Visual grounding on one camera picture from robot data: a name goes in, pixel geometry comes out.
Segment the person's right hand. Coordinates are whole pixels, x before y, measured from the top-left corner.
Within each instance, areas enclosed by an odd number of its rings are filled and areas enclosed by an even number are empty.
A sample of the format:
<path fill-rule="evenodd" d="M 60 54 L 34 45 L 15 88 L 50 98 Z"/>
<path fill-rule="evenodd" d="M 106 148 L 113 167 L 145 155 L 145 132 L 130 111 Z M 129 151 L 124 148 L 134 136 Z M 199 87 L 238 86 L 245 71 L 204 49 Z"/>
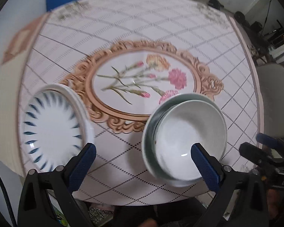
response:
<path fill-rule="evenodd" d="M 284 213 L 284 191 L 269 189 L 266 193 L 269 219 Z"/>

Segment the person's left hand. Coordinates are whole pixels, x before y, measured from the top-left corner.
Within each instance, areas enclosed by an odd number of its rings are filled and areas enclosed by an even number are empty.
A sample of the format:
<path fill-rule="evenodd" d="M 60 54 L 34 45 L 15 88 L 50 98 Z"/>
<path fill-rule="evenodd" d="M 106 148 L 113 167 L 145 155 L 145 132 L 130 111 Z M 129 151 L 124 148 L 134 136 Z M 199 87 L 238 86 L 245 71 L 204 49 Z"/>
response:
<path fill-rule="evenodd" d="M 139 227 L 157 227 L 157 222 L 154 219 L 147 219 Z"/>

